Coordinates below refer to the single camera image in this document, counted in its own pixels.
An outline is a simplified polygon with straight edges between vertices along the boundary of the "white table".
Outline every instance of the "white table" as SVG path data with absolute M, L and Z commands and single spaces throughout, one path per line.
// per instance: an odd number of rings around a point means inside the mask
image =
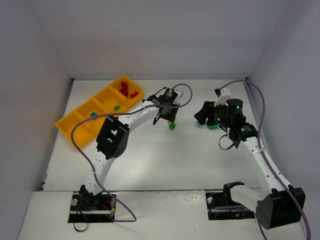
M 148 97 L 162 87 L 187 83 L 193 89 L 193 99 L 179 109 L 176 127 L 168 128 L 160 119 L 154 126 L 149 121 L 130 133 L 127 149 L 111 167 L 104 186 L 111 191 L 154 190 L 214 190 L 226 183 L 242 181 L 250 188 L 259 188 L 255 173 L 242 154 L 235 148 L 224 151 L 218 146 L 222 130 L 211 131 L 196 126 L 194 114 L 204 101 L 217 99 L 214 89 L 229 80 L 136 80 Z M 67 103 L 68 114 L 92 95 L 110 84 L 109 80 L 75 80 Z M 243 114 L 255 125 L 244 85 L 228 86 L 233 98 L 243 100 Z M 190 96 L 186 87 L 181 102 Z M 223 146 L 229 140 L 221 141 Z M 84 152 L 94 160 L 96 142 L 84 147 Z M 44 191 L 78 191 L 91 174 L 87 161 L 59 132 L 50 159 Z
M 76 80 L 66 114 L 111 81 Z M 130 133 L 128 147 L 112 166 L 104 183 L 136 214 L 134 223 L 91 223 L 78 233 L 68 223 L 72 191 L 78 191 L 90 172 L 89 165 L 59 133 L 50 159 L 44 191 L 34 192 L 19 240 L 262 240 L 254 219 L 208 220 L 204 190 L 221 189 L 225 183 L 243 181 L 259 188 L 258 179 L 236 149 L 219 149 L 221 130 L 198 128 L 193 115 L 206 100 L 214 101 L 214 89 L 227 80 L 138 80 L 149 96 L 160 88 L 188 83 L 194 92 L 189 105 L 179 109 L 174 131 L 165 120 L 145 123 Z M 189 96 L 186 88 L 184 100 Z M 255 124 L 242 83 L 229 86 L 234 98 L 243 100 L 247 121 Z M 93 141 L 84 148 L 96 156 Z M 131 216 L 116 206 L 116 219 Z M 269 240 L 304 240 L 299 223 L 265 231 Z
M 68 223 L 72 192 L 34 192 L 19 240 L 263 240 L 254 219 L 208 220 L 205 191 L 118 192 L 134 223 Z M 115 219 L 130 219 L 119 204 Z M 81 229 L 85 223 L 78 223 Z M 268 240 L 304 240 L 299 223 L 264 231 Z

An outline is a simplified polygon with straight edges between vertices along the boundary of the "gray wall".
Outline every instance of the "gray wall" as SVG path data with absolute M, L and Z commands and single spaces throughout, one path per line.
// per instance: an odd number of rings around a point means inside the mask
M 0 239 L 16 240 L 39 190 L 70 79 L 27 0 L 0 1 Z
M 306 192 L 312 239 L 320 239 L 320 0 L 292 0 L 250 80 L 266 100 L 264 135 L 285 176 Z M 261 113 L 261 101 L 252 89 Z
M 289 0 L 30 0 L 71 77 L 247 77 Z

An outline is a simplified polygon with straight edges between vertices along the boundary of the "small cube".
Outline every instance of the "small cube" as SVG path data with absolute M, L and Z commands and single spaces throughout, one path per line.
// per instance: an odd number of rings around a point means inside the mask
M 120 108 L 121 108 L 121 107 L 120 107 L 119 105 L 117 105 L 117 106 L 115 106 L 113 109 L 114 109 L 115 111 L 118 111 Z
M 175 127 L 176 127 L 176 124 L 175 124 L 174 122 L 172 122 L 172 123 L 169 125 L 169 129 L 170 129 L 171 131 L 173 131 L 173 130 L 175 129 Z

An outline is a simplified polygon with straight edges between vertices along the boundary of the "yellow tray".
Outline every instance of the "yellow tray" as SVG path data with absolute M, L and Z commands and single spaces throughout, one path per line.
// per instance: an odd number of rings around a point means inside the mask
M 127 97 L 119 92 L 122 88 L 121 82 L 127 83 Z M 131 98 L 130 94 L 134 94 L 135 92 L 138 94 L 134 98 Z M 133 105 L 139 102 L 144 95 L 144 92 L 138 84 L 123 75 L 92 96 L 85 103 L 78 106 L 68 115 L 57 121 L 55 126 L 62 132 L 69 142 L 72 143 L 71 131 L 76 124 L 95 115 L 126 112 Z M 105 117 L 100 117 L 79 126 L 74 132 L 74 140 L 76 144 L 82 148 L 90 142 L 95 136 L 97 136 L 104 121 Z

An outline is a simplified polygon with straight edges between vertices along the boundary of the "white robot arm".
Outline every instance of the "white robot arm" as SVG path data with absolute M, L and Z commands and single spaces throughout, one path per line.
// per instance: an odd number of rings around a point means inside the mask
M 218 100 L 205 101 L 202 109 L 194 117 L 198 125 L 205 123 L 209 126 L 219 125 L 225 131 L 225 135 L 233 143 L 231 147 L 235 146 L 244 155 L 262 187 L 262 192 L 257 192 L 240 181 L 225 184 L 223 186 L 225 204 L 227 206 L 243 205 L 250 209 L 256 213 L 265 229 L 299 222 L 301 214 L 277 178 L 288 187 L 302 208 L 306 198 L 304 191 L 300 187 L 294 188 L 281 174 L 263 145 L 259 149 L 258 132 L 252 124 L 246 122 L 246 117 L 242 113 L 243 101 L 232 99 L 227 88 L 216 89 L 215 93 Z M 272 169 L 277 173 L 276 176 L 268 167 L 262 151 Z
M 161 104 L 166 106 L 178 106 L 180 99 L 183 97 L 183 92 L 167 88 L 165 93 L 159 97 L 151 95 L 140 106 L 131 112 L 137 112 L 132 115 L 121 115 L 119 117 L 107 117 L 100 133 L 97 137 L 97 157 L 94 162 L 96 176 L 101 184 L 106 180 L 107 174 L 114 163 L 127 147 L 129 132 L 147 122 L 154 119 L 155 124 L 158 118 L 166 119 L 170 122 L 175 121 L 178 108 L 171 109 L 167 107 L 146 106 Z M 101 187 L 96 183 L 96 180 L 91 173 L 84 183 L 85 190 L 95 196 L 102 192 Z

